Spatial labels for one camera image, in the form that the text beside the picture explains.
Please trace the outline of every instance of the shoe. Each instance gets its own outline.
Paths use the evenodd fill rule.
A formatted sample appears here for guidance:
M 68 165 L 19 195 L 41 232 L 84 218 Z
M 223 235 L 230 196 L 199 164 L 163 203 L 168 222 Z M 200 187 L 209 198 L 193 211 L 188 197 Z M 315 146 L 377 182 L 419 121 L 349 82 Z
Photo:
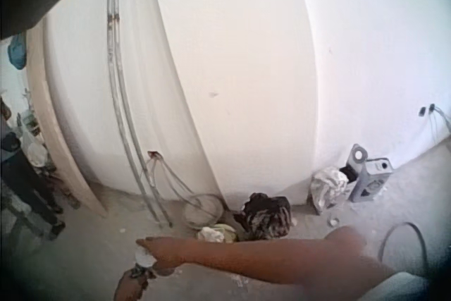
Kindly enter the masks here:
M 49 234 L 49 239 L 55 240 L 65 227 L 66 227 L 66 224 L 62 221 L 59 221 L 56 225 L 54 225 L 51 228 L 50 234 Z
M 63 207 L 61 207 L 57 204 L 54 206 L 51 206 L 50 208 L 55 214 L 62 214 L 64 212 Z

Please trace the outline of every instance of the wooden plank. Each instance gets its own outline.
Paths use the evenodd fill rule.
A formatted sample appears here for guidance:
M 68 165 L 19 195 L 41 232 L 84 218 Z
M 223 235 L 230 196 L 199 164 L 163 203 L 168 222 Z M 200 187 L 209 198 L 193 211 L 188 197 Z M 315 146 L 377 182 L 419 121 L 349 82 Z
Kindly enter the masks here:
M 27 77 L 36 117 L 59 175 L 77 199 L 97 214 L 106 216 L 105 208 L 78 169 L 56 119 L 45 71 L 42 20 L 27 32 Z

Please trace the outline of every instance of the gray speaker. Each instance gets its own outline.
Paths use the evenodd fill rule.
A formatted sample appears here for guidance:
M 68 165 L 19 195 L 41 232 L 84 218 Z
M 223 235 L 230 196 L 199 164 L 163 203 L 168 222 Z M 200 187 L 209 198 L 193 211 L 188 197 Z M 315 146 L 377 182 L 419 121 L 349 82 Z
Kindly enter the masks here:
M 350 195 L 350 200 L 362 202 L 374 199 L 382 190 L 391 173 L 393 173 L 393 167 L 387 158 L 366 160 Z

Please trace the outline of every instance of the pipe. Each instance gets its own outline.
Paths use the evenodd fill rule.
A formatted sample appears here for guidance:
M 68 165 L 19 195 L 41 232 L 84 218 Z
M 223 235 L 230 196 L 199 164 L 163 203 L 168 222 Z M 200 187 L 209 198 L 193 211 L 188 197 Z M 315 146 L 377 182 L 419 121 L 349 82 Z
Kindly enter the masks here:
M 121 91 L 121 99 L 122 99 L 122 104 L 123 104 L 123 108 L 124 108 L 125 119 L 127 121 L 128 128 L 130 131 L 130 136 L 132 138 L 133 147 L 135 148 L 136 155 L 140 161 L 142 171 L 144 172 L 144 176 L 147 180 L 147 183 L 149 184 L 149 187 L 155 197 L 156 204 L 158 205 L 161 212 L 163 213 L 163 216 L 166 219 L 166 221 L 168 222 L 169 226 L 172 227 L 173 223 L 171 221 L 171 218 L 161 203 L 161 195 L 160 195 L 159 191 L 156 189 L 156 186 L 150 182 L 149 169 L 147 168 L 146 161 L 144 160 L 144 157 L 142 156 L 142 153 L 141 153 L 142 148 L 141 148 L 140 142 L 138 140 L 135 125 L 134 125 L 133 119 L 132 119 L 132 112 L 131 112 L 130 104 L 128 101 L 127 90 L 125 88 L 125 80 L 124 80 L 123 67 L 122 67 L 122 54 L 121 54 L 121 42 L 120 42 L 121 34 L 120 34 L 120 29 L 119 29 L 119 20 L 120 20 L 119 0 L 114 0 L 114 13 L 116 14 L 116 20 L 113 23 L 116 71 L 118 74 L 119 90 Z
M 117 88 L 116 74 L 115 74 L 116 70 L 114 67 L 115 66 L 114 59 L 116 58 L 116 50 L 115 50 L 115 45 L 114 45 L 113 24 L 116 22 L 116 14 L 113 11 L 114 11 L 114 0 L 107 0 L 108 67 L 109 67 L 109 79 L 110 79 L 110 86 L 111 86 L 111 96 L 113 98 L 114 113 L 116 115 L 119 134 L 121 135 L 125 154 L 127 155 L 127 159 L 130 164 L 130 167 L 132 169 L 135 180 L 138 184 L 138 188 L 141 191 L 141 195 L 144 199 L 144 202 L 146 203 L 146 206 L 147 206 L 150 214 L 154 217 L 154 220 L 158 223 L 159 227 L 161 228 L 161 222 L 160 222 L 158 216 L 156 215 L 154 208 L 152 207 L 149 197 L 147 196 L 146 190 L 141 182 L 140 175 L 138 173 L 135 162 L 133 160 L 132 152 L 130 150 L 130 145 L 128 144 L 127 136 L 125 133 L 124 120 L 121 115 L 121 108 L 119 106 L 118 88 Z

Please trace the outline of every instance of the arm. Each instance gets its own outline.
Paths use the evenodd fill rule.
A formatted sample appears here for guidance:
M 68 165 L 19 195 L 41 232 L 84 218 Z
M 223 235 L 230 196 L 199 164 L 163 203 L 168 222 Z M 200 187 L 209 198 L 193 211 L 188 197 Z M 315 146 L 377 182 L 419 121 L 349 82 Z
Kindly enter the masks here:
M 332 232 L 325 240 L 233 244 L 174 238 L 137 243 L 147 248 L 163 268 L 198 264 L 271 283 L 300 284 L 316 298 L 330 295 L 335 299 L 355 299 L 393 274 L 382 264 L 361 257 L 356 250 L 359 246 L 347 240 L 347 235 L 338 235 Z

